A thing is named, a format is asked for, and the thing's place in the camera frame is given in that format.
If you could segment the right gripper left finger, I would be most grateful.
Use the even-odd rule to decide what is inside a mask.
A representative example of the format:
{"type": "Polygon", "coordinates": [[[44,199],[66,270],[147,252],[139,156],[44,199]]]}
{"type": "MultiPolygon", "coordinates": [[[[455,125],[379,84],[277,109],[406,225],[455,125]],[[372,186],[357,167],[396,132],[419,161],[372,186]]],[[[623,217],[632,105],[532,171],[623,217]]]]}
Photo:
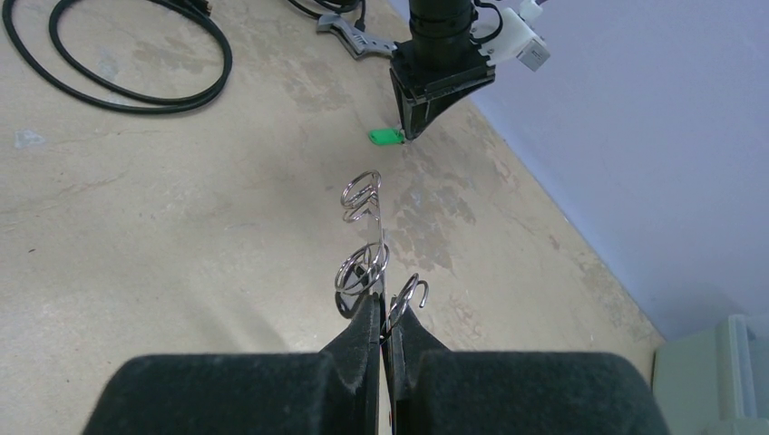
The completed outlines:
{"type": "Polygon", "coordinates": [[[381,300],[316,353],[152,354],[106,383],[86,434],[374,434],[381,300]]]}

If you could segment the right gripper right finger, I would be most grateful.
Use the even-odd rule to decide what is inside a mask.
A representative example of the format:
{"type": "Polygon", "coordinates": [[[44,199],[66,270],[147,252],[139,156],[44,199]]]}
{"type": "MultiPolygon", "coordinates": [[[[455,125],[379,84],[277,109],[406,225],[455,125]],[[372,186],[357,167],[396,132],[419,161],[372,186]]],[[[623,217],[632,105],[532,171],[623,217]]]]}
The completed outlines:
{"type": "Polygon", "coordinates": [[[412,309],[389,324],[395,434],[667,434],[637,368],[614,353],[452,351],[412,309]]]}

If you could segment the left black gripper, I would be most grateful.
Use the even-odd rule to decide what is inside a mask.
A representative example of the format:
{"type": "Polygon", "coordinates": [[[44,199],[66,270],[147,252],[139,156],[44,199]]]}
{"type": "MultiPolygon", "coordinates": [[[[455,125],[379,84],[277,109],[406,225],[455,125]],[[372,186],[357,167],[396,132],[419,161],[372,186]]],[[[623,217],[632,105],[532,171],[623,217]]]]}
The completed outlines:
{"type": "Polygon", "coordinates": [[[415,140],[455,103],[493,83],[495,67],[487,60],[471,49],[449,66],[426,67],[417,61],[413,44],[400,44],[391,70],[404,139],[415,140]]]}

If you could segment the small green key tag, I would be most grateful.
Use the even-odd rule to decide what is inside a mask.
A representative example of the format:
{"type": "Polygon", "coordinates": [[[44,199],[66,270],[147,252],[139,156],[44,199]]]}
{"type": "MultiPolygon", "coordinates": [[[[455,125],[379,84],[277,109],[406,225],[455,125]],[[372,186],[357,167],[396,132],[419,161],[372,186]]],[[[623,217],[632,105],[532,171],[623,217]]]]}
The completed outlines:
{"type": "Polygon", "coordinates": [[[404,133],[397,128],[370,130],[367,136],[376,146],[403,145],[406,142],[404,133]]]}

